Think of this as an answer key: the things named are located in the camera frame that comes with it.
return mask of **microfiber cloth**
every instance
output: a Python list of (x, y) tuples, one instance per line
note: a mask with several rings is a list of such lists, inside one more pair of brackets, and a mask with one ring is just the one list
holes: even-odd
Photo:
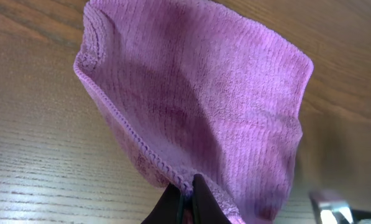
[(311, 60), (207, 0), (92, 0), (74, 69), (135, 168), (192, 195), (202, 174), (233, 223), (286, 202)]

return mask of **purple cloth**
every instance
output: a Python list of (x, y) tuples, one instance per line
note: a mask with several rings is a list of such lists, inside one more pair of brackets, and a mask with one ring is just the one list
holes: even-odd
[(233, 223), (288, 198), (311, 60), (205, 0), (95, 0), (74, 69), (136, 169), (192, 194), (204, 175)]

